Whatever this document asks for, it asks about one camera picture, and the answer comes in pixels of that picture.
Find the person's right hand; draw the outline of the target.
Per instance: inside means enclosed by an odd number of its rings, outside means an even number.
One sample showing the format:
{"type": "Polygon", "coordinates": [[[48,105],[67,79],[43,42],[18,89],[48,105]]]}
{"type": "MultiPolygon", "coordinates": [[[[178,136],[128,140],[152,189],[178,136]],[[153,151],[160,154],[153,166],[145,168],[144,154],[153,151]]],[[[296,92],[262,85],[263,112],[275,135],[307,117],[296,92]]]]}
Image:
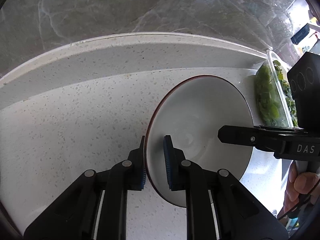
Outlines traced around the person's right hand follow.
{"type": "Polygon", "coordinates": [[[319,174],[311,172],[298,174],[296,163],[293,162],[289,169],[283,211],[287,212],[293,208],[299,202],[299,195],[309,193],[317,181],[319,181],[319,174]]]}

